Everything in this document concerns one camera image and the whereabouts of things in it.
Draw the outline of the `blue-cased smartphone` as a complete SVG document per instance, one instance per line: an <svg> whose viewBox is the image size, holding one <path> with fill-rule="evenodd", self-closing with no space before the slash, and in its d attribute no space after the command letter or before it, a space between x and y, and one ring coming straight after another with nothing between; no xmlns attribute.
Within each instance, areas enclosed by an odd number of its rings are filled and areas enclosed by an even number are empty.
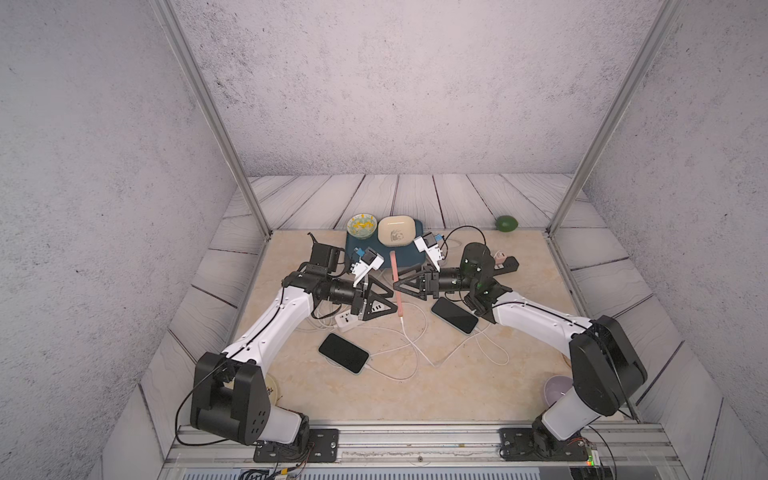
<svg viewBox="0 0 768 480"><path fill-rule="evenodd" d="M446 298L439 298L431 307L431 312L465 335L470 335L478 324L478 318Z"/></svg>

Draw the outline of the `pink-cased smartphone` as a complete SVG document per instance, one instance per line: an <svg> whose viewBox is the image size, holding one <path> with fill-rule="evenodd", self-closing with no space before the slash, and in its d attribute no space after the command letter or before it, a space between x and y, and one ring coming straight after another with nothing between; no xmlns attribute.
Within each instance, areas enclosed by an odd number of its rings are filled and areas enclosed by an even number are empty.
<svg viewBox="0 0 768 480"><path fill-rule="evenodd" d="M391 264L391 270L392 270L392 282L393 282L393 287L392 288L394 290L394 295L395 295L395 299L396 299L396 303L397 303L397 315L398 315L400 320L403 320L404 312L403 312L402 296L401 296L401 292L399 292L395 288L395 283L397 281L399 281L399 272L398 272L398 266L397 266L396 252L394 250L391 250L389 255L390 255L390 264Z"/></svg>

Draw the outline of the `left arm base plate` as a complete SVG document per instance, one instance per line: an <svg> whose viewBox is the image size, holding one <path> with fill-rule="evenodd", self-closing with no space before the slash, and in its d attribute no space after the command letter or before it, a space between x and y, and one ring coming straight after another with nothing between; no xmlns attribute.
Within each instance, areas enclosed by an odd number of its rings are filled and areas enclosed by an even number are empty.
<svg viewBox="0 0 768 480"><path fill-rule="evenodd" d="M259 440L255 444L253 461L259 464L334 463L338 447L338 429L310 428L301 432L292 444Z"/></svg>

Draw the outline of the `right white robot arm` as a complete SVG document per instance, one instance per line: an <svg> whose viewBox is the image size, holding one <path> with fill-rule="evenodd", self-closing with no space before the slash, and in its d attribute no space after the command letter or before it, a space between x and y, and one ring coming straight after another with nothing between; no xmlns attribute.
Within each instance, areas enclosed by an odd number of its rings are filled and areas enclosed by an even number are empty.
<svg viewBox="0 0 768 480"><path fill-rule="evenodd" d="M569 359L570 389L532 425L543 448L566 442L598 418L614 415L647 381L647 370L616 319L566 314L499 283L498 276L518 269L515 257L497 259L485 244L471 242L458 266L443 267L444 253L436 236L425 234L414 245L429 263L395 281L396 290L422 300L461 292L473 315L520 330Z"/></svg>

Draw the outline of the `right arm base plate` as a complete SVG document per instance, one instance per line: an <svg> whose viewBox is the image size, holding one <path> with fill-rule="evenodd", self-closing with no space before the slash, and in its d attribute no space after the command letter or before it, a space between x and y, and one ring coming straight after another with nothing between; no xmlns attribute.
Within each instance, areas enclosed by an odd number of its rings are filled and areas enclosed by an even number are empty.
<svg viewBox="0 0 768 480"><path fill-rule="evenodd" d="M583 462L591 457L587 441L581 437L558 440L546 429L501 428L499 455L513 462Z"/></svg>

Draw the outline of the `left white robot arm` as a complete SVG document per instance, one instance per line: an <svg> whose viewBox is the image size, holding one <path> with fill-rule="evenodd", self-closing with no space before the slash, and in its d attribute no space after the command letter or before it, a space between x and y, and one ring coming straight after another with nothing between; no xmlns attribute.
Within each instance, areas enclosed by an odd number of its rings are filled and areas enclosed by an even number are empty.
<svg viewBox="0 0 768 480"><path fill-rule="evenodd" d="M269 308L234 343L220 353L207 352L195 366L189 394L192 427L242 445L276 443L296 452L308 448L308 418L273 406L265 378L293 331L323 301L349 306L365 321L394 313L394 292L368 278L384 257L358 249L352 280L336 273L341 249L315 241L310 259L288 274Z"/></svg>

